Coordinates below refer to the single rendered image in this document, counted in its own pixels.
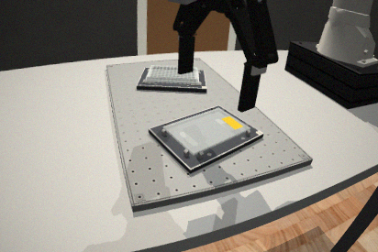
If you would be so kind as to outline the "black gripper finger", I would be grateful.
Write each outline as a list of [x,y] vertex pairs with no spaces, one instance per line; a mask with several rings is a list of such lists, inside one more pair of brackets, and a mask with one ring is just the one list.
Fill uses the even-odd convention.
[[[173,23],[173,30],[178,32],[179,55],[178,73],[185,74],[193,72],[195,36],[196,30],[200,27],[207,15],[205,0],[197,0],[189,5],[180,4],[176,18]],[[183,22],[181,24],[181,22]]]
[[267,0],[246,0],[247,5],[242,0],[240,9],[232,8],[228,0],[217,1],[230,20],[247,60],[243,63],[238,106],[242,113],[255,107],[261,74],[267,71],[268,64],[279,60]]

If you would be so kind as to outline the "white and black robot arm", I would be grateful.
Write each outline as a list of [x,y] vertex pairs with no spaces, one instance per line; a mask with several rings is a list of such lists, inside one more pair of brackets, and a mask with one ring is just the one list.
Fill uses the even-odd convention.
[[363,68],[378,63],[369,30],[372,1],[333,0],[317,51],[333,60]]

